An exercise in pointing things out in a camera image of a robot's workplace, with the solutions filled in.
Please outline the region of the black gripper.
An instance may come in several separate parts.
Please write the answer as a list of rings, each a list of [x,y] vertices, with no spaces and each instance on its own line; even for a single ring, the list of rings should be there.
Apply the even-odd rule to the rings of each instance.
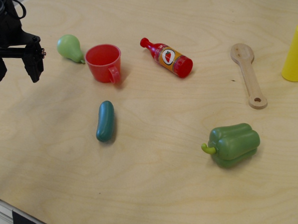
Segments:
[[[23,58],[33,83],[44,71],[45,50],[40,46],[40,37],[22,29],[25,16],[25,6],[19,0],[0,0],[0,81],[7,72],[2,58]]]

